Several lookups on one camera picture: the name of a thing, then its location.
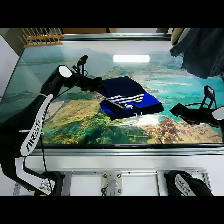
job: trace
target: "ocean print table surface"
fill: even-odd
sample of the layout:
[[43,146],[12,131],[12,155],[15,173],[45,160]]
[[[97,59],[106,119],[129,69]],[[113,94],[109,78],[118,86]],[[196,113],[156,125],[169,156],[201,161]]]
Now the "ocean print table surface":
[[[32,102],[58,65],[72,68],[88,55],[89,77],[129,76],[162,102],[164,111],[112,122],[100,108],[100,94],[74,87],[49,107],[43,128],[45,144],[221,143],[219,129],[188,125],[169,110],[177,103],[201,102],[205,85],[215,90],[217,105],[224,105],[224,82],[220,77],[203,80],[181,70],[182,58],[172,57],[170,48],[169,41],[69,41],[62,46],[27,48],[0,103],[0,123]],[[149,55],[150,61],[114,62],[114,55]],[[122,125],[133,120],[133,125]]]

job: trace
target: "metal bracket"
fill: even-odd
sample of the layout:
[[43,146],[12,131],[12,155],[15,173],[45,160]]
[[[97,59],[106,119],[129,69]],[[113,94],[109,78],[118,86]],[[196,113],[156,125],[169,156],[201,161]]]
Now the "metal bracket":
[[101,192],[102,196],[120,196],[122,194],[121,172],[104,172]]

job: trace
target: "beach image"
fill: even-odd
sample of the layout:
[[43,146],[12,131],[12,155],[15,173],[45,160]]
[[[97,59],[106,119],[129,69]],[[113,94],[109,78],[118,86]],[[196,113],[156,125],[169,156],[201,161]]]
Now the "beach image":
[[[100,108],[102,95],[74,87],[49,106],[43,127],[45,144],[221,143],[218,128],[207,124],[189,125],[173,116],[170,109],[177,103],[201,102],[205,85],[215,90],[217,106],[223,106],[224,82],[220,77],[203,80],[187,73],[181,69],[182,58],[172,57],[168,49],[169,46],[158,50],[147,41],[140,44],[136,41],[68,42],[62,46],[28,48],[0,104],[0,124],[32,102],[58,65],[72,68],[80,57],[88,55],[85,69],[90,78],[128,76],[155,96],[164,111],[111,121]],[[147,54],[150,62],[117,63],[113,62],[114,54]]]

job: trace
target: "brown box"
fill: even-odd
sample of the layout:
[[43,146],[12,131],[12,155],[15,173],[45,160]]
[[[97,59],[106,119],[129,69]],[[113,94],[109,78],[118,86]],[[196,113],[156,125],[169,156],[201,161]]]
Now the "brown box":
[[[116,28],[109,28],[111,33],[116,32]],[[107,33],[106,28],[63,28],[64,34],[97,34]]]

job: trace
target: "logo on robot arm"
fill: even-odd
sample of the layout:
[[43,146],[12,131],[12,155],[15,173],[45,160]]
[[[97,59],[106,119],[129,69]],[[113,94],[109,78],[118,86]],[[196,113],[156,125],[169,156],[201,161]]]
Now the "logo on robot arm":
[[21,146],[20,153],[22,156],[28,156],[35,149],[42,131],[43,121],[47,112],[47,106],[52,98],[52,94],[48,95],[41,105],[35,118],[34,124]]

